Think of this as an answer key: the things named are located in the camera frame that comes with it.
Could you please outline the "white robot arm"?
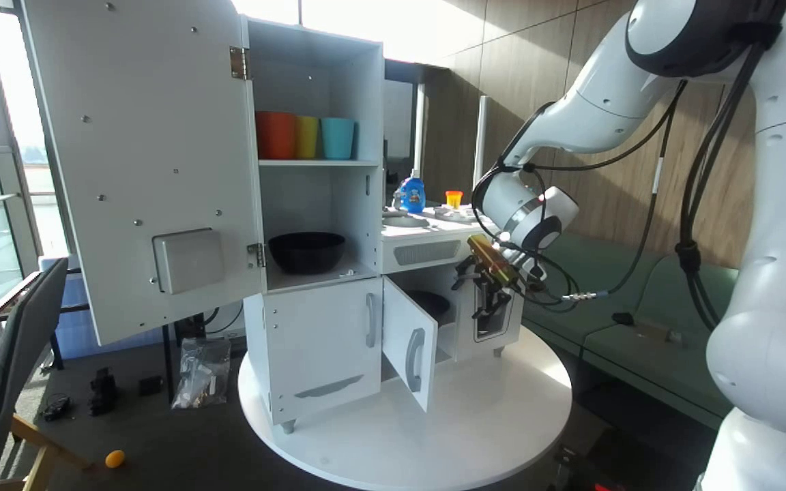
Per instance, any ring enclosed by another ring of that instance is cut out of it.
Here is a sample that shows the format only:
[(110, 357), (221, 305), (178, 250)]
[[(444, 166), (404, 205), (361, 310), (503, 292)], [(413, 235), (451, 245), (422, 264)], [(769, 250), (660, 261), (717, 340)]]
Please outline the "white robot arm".
[(524, 183), (531, 156), (612, 151), (660, 96), (715, 73), (728, 89), (695, 151), (680, 223), (709, 208), (707, 174), (743, 100), (752, 104), (751, 196), (724, 208), (745, 222), (745, 249), (703, 340), (728, 414), (695, 489), (786, 491), (786, 0), (634, 0), (568, 92), (537, 108), (477, 181), (471, 208), (507, 254), (537, 254), (572, 222), (576, 201)]

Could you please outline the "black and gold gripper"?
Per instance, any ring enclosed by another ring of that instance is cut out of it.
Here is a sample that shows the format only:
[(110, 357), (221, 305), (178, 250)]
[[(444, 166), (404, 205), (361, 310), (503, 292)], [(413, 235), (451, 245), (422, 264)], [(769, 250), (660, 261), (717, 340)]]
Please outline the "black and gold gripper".
[(520, 292), (524, 280), (515, 264), (509, 264), (483, 235), (471, 235), (466, 239), (471, 256), (460, 260), (456, 264), (456, 280), (451, 288), (458, 288), (470, 269), (474, 267), (483, 279), (474, 280), (477, 286), (477, 309), (474, 309), (474, 318), (490, 318), (496, 317), (509, 292)]

